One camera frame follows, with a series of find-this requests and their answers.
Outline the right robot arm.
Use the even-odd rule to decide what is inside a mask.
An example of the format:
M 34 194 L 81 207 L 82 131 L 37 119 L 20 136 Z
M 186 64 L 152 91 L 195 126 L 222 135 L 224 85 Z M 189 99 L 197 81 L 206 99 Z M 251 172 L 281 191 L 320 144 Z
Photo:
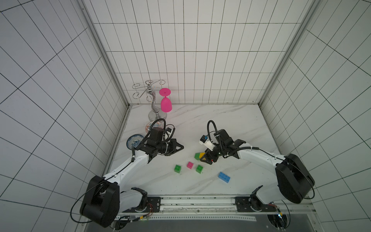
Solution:
M 272 184 L 261 185 L 250 194 L 256 211 L 262 205 L 281 200 L 300 204 L 315 185 L 305 165 L 294 154 L 284 156 L 263 151 L 241 139 L 233 140 L 225 130 L 215 132 L 214 136 L 216 143 L 207 135 L 200 138 L 199 143 L 207 148 L 200 161 L 211 165 L 220 157 L 234 157 L 254 163 L 276 176 Z

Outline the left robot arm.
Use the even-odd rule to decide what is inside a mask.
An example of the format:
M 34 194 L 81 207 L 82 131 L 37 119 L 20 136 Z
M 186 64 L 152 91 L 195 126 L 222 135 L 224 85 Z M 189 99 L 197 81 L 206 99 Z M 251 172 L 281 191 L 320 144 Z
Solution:
M 132 136 L 131 158 L 103 177 L 94 176 L 83 194 L 80 214 L 106 228 L 118 213 L 127 210 L 145 211 L 150 203 L 141 188 L 126 189 L 127 182 L 157 155 L 171 156 L 184 149 L 173 137 L 175 128 L 151 128 L 139 142 Z

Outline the blue long lego brick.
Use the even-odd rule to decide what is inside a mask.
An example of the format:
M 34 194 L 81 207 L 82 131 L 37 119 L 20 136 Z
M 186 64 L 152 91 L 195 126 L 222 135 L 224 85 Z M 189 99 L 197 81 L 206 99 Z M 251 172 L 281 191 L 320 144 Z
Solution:
M 220 172 L 218 174 L 218 178 L 221 179 L 222 181 L 226 182 L 226 183 L 229 183 L 230 182 L 230 177 L 226 174 L 224 174 L 223 172 Z

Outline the pink lego cube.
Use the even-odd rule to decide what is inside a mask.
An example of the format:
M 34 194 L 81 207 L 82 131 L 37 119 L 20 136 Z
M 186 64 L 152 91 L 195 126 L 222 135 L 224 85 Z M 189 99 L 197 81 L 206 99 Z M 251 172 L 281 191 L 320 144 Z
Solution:
M 194 163 L 192 163 L 192 162 L 188 162 L 188 164 L 187 164 L 187 168 L 192 169 L 193 166 L 194 166 Z

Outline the red patterned small bowl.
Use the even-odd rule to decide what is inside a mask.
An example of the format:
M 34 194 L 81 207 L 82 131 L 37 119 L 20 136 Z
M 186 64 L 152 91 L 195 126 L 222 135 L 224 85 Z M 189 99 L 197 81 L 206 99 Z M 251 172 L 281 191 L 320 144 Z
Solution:
M 149 131 L 149 129 L 150 129 L 150 127 L 151 127 L 151 125 L 152 125 L 153 123 L 154 123 L 154 121 L 151 121 L 151 122 L 149 122 L 149 123 L 146 125 L 146 128 L 145 128 L 146 132 Z

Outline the blue patterned small plate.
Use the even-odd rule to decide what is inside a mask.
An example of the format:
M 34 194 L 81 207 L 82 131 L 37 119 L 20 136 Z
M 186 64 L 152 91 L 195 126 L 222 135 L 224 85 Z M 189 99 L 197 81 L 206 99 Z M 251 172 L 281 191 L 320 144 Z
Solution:
M 132 148 L 137 148 L 137 146 L 142 142 L 144 139 L 144 136 L 141 134 L 134 134 L 130 136 L 126 141 L 126 146 L 129 150 L 132 150 Z

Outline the silver glass hanger stand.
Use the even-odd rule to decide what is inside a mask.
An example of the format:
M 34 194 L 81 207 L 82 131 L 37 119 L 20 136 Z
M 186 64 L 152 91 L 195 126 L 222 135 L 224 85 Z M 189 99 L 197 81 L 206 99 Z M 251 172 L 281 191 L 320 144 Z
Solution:
M 166 81 L 163 79 L 157 81 L 147 80 L 144 85 L 134 83 L 132 86 L 135 90 L 135 93 L 133 94 L 134 99 L 139 100 L 144 94 L 147 95 L 146 100 L 151 104 L 151 111 L 148 114 L 150 121 L 167 118 L 167 113 L 163 112 L 156 106 L 156 89 L 162 89 L 162 86 L 165 83 Z

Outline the pink plastic wine glass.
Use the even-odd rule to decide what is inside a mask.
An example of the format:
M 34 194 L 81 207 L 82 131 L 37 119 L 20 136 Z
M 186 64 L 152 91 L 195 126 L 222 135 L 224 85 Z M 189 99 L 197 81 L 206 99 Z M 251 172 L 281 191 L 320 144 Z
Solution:
M 163 99 L 161 100 L 161 110 L 165 113 L 169 113 L 172 111 L 173 107 L 172 107 L 172 102 L 171 100 L 168 98 L 171 94 L 171 90 L 168 89 L 168 88 L 162 88 L 160 91 L 159 91 L 159 94 L 160 96 L 163 97 Z

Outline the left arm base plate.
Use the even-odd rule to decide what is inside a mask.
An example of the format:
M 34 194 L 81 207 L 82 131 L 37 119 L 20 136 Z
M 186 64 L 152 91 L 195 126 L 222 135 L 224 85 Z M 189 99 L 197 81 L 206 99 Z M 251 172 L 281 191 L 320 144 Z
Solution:
M 123 213 L 157 213 L 160 211 L 161 198 L 160 197 L 144 197 L 137 207 L 130 208 Z

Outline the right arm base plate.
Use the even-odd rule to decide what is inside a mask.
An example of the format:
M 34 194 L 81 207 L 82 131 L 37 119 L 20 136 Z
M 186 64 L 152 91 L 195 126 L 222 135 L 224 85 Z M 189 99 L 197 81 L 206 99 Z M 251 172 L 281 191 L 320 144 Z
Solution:
M 243 213 L 268 213 L 276 212 L 276 208 L 271 205 L 264 205 L 257 198 L 251 199 L 249 196 L 235 197 L 237 212 Z

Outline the aluminium rail frame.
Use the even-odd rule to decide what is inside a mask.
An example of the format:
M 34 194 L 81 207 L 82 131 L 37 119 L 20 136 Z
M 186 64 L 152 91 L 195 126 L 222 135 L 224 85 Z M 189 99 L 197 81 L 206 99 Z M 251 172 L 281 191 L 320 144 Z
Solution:
M 148 197 L 161 198 L 159 212 L 146 214 L 121 212 L 118 213 L 112 223 L 119 224 L 144 220 L 237 220 L 256 222 L 258 217 L 262 216 L 272 223 L 287 224 L 295 216 L 315 213 L 314 207 L 310 203 L 296 205 L 285 202 L 269 204 L 276 208 L 276 212 L 237 212 L 235 197 L 240 196 L 233 195 L 148 195 Z

